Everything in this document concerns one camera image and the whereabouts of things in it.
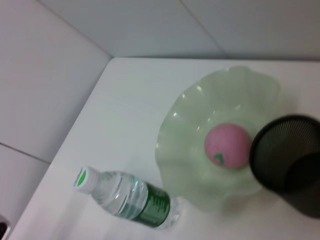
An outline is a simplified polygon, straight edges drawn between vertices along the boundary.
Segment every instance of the black mesh trash can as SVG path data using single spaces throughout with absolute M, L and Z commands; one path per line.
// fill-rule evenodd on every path
M 303 115 L 272 121 L 254 138 L 249 162 L 263 186 L 320 218 L 320 122 Z

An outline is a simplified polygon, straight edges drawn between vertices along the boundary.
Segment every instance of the pale green bowl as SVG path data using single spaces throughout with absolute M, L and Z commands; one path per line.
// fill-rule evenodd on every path
M 166 115 L 155 147 L 164 189 L 202 211 L 216 209 L 230 196 L 256 193 L 261 186 L 248 165 L 214 165 L 204 142 L 222 123 L 238 124 L 254 138 L 271 120 L 279 92 L 277 80 L 245 66 L 216 71 L 183 92 Z

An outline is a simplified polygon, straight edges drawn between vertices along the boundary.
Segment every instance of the tabletop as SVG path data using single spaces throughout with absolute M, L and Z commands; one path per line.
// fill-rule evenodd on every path
M 161 187 L 160 125 L 176 98 L 216 70 L 248 66 L 279 80 L 279 108 L 320 118 L 320 63 L 114 58 L 30 200 L 10 240 L 318 240 L 320 221 L 262 189 L 205 213 L 186 201 L 176 226 L 154 230 L 111 216 L 75 192 L 81 166 L 132 173 Z

